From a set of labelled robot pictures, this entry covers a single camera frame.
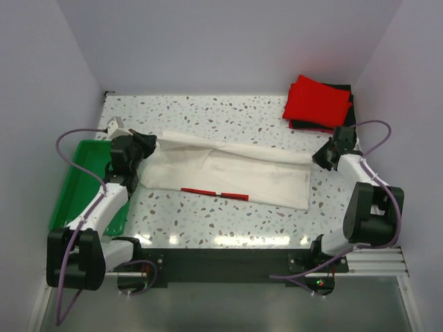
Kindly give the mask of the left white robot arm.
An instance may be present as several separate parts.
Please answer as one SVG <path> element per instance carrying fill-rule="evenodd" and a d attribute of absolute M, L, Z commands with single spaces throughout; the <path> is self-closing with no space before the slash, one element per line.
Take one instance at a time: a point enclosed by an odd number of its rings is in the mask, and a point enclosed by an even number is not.
<path fill-rule="evenodd" d="M 110 160 L 91 202 L 66 226 L 47 237 L 46 282 L 53 288 L 96 291 L 105 274 L 119 266 L 143 265 L 141 243 L 131 237 L 102 242 L 105 230 L 128 204 L 139 184 L 138 168 L 156 149 L 157 137 L 129 130 L 110 141 Z"/>

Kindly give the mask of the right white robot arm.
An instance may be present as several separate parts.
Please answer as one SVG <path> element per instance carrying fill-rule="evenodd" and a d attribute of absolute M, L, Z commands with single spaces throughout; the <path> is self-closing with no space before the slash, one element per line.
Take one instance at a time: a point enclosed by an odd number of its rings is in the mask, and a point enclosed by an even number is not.
<path fill-rule="evenodd" d="M 346 177 L 352 187 L 342 228 L 319 235 L 311 244 L 308 262 L 318 272 L 330 267 L 333 257 L 355 249 L 389 248 L 399 239 L 404 191 L 381 180 L 356 144 L 354 127 L 337 127 L 312 157 L 321 168 Z"/>

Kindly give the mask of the white t shirt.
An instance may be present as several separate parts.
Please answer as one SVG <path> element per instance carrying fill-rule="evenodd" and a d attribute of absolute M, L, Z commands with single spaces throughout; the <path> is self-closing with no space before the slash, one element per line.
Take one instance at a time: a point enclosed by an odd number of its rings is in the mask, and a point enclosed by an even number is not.
<path fill-rule="evenodd" d="M 308 210 L 311 156 L 164 131 L 147 159 L 141 184 L 242 195 L 252 203 Z"/>

